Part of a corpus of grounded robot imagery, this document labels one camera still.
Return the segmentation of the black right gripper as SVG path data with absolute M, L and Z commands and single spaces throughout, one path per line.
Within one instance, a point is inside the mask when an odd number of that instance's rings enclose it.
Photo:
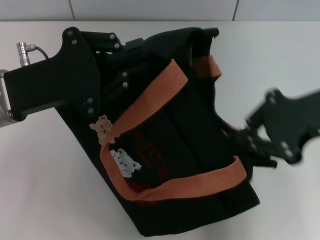
M 291 99 L 278 89 L 246 119 L 251 131 L 235 133 L 237 152 L 254 167 L 276 168 L 271 157 L 296 164 L 302 159 L 307 141 L 320 136 L 320 92 Z M 270 141 L 263 140 L 256 130 L 264 126 Z

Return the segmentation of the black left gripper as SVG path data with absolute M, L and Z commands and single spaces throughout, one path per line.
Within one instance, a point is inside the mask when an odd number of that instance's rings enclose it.
M 113 32 L 67 28 L 55 56 L 4 74 L 9 116 L 20 122 L 29 114 L 67 106 L 81 118 L 96 117 L 100 103 L 112 103 L 128 90 L 129 78 L 124 71 L 106 71 L 100 78 L 93 52 L 130 51 L 143 43 L 137 38 L 123 45 Z

